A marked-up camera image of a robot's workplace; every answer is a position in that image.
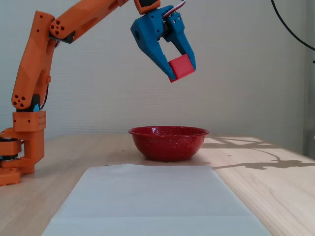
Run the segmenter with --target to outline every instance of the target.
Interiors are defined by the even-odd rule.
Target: orange link
[[[49,26],[54,19],[51,14],[35,12],[12,94],[12,105],[16,109],[30,107],[33,94],[39,94],[41,104],[44,102],[56,45],[56,41],[49,38]]]
[[[15,132],[34,132],[45,128],[46,111],[13,113],[13,130]]]
[[[50,25],[50,33],[64,39],[75,31],[74,41],[109,15],[126,0],[81,0]]]

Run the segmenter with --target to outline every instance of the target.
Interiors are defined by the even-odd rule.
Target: wire
[[[45,99],[44,99],[44,102],[43,102],[43,105],[40,106],[40,109],[43,110],[45,104],[46,104],[46,101],[47,101],[47,97],[48,97],[48,88],[49,88],[49,85],[47,85],[47,90],[46,90],[46,95],[45,95]]]
[[[315,51],[315,48],[312,47],[311,45],[307,44],[306,42],[304,42],[302,39],[300,39],[298,36],[296,36],[295,33],[292,32],[292,30],[290,30],[290,28],[287,26],[287,24],[284,22],[284,20],[282,19],[281,15],[279,14],[279,11],[277,10],[277,7],[275,5],[274,0],[271,0],[271,3],[274,7],[274,10],[277,14],[277,16],[279,17],[280,21],[282,22],[282,24],[284,25],[284,27],[290,32],[290,34],[292,34],[292,36],[294,38],[296,38],[300,43],[302,43],[303,45],[305,45],[306,47],[308,47],[309,49],[312,49],[313,51]]]
[[[180,4],[178,4],[177,6],[173,7],[172,9],[170,9],[168,12],[166,12],[165,15],[163,15],[163,19],[165,19],[166,17],[168,17],[170,14],[172,14],[174,11],[178,10],[179,8],[181,8],[182,6],[184,6],[184,4],[186,3],[186,0],[182,0],[182,2]]]

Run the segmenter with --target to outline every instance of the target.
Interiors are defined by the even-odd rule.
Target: black cable
[[[292,30],[290,30],[290,28],[287,26],[287,24],[284,22],[284,20],[282,19],[281,15],[279,14],[274,0],[271,0],[271,3],[273,5],[274,10],[275,10],[277,16],[279,17],[280,21],[282,22],[284,27],[290,32],[290,34],[292,34],[292,36],[295,37],[300,43],[302,43],[303,45],[305,45],[309,49],[312,49],[313,51],[315,51],[315,48],[313,48],[311,45],[308,45],[306,42],[304,42],[302,39],[300,39],[298,36],[296,36],[295,33],[292,32]]]

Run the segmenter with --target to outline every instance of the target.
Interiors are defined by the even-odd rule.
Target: table surface
[[[272,235],[315,235],[315,161],[259,138],[208,136],[191,161],[146,160],[130,135],[71,135],[46,142],[34,175],[0,187],[0,235],[41,235],[89,167],[211,166]]]

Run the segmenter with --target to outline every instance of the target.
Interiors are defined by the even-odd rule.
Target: red bowl
[[[182,126],[147,126],[129,130],[138,150],[154,161],[186,161],[201,148],[205,129]]]

